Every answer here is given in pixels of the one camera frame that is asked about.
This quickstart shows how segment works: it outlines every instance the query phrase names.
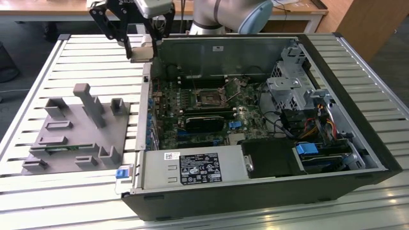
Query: white sticker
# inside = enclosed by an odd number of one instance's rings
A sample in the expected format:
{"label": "white sticker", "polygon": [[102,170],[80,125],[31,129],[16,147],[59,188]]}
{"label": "white sticker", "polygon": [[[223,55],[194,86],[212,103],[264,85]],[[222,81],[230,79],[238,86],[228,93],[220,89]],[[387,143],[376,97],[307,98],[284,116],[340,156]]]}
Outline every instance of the white sticker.
{"label": "white sticker", "polygon": [[179,160],[180,152],[166,152],[166,160]]}
{"label": "white sticker", "polygon": [[224,50],[224,46],[214,46],[214,52],[222,52]]}

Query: circuit board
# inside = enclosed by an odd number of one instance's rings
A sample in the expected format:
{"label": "circuit board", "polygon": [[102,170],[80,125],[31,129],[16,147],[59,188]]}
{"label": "circuit board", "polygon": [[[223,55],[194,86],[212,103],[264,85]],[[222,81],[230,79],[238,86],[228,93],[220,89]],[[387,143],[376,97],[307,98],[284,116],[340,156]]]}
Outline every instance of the circuit board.
{"label": "circuit board", "polygon": [[[232,78],[219,88],[183,89],[178,82],[160,81],[154,88],[162,150],[235,145],[240,139],[268,137],[258,105],[260,83]],[[190,115],[191,111],[203,112]],[[220,128],[191,133],[186,123],[207,117],[220,119]]]}

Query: aluminum work surface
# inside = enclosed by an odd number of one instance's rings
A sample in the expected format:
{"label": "aluminum work surface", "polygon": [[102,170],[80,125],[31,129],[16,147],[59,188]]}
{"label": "aluminum work surface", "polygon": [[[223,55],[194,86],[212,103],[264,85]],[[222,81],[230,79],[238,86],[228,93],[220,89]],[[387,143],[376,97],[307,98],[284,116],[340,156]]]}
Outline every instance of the aluminum work surface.
{"label": "aluminum work surface", "polygon": [[[68,41],[58,42],[0,144],[2,230],[409,228],[407,108],[388,93],[389,89],[384,88],[371,69],[360,66],[360,59],[352,57],[354,50],[342,45],[342,39],[330,34],[310,35],[310,38],[401,164],[403,173],[336,201],[160,222],[142,221],[120,200],[115,192],[115,170],[22,176],[22,163],[47,116],[43,109],[47,99],[63,97],[68,104],[80,103],[72,94],[76,83],[90,83],[91,94],[98,95],[103,103],[116,97],[131,102],[123,164],[135,161],[143,64],[131,64],[124,48],[103,35],[74,35]],[[142,36],[132,35],[131,41],[139,46]]]}

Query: warning label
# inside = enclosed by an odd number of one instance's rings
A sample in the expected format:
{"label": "warning label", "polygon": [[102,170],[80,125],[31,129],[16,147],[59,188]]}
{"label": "warning label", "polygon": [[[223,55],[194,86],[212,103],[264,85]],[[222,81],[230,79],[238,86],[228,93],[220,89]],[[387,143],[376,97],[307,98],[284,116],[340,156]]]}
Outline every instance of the warning label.
{"label": "warning label", "polygon": [[222,182],[218,153],[180,156],[179,162],[183,185]]}

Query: barcode sticker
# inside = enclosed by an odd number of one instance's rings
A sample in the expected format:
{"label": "barcode sticker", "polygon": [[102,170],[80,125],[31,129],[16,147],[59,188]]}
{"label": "barcode sticker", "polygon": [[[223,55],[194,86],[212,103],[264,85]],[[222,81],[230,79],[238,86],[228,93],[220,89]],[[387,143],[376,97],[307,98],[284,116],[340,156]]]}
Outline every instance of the barcode sticker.
{"label": "barcode sticker", "polygon": [[166,152],[166,160],[179,160],[180,152]]}

